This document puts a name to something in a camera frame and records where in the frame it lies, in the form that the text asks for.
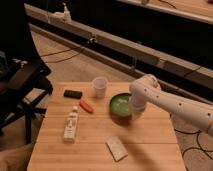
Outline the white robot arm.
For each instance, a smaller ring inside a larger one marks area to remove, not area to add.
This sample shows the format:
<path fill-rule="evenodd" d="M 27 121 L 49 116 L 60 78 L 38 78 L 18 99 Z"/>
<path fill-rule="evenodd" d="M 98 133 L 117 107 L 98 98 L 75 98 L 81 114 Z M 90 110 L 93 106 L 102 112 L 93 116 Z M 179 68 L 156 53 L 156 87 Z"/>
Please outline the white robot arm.
<path fill-rule="evenodd" d="M 176 114 L 183 120 L 213 137 L 213 106 L 177 96 L 161 90 L 157 78 L 151 74 L 136 79 L 129 86 L 129 111 L 138 118 L 148 102 Z"/>

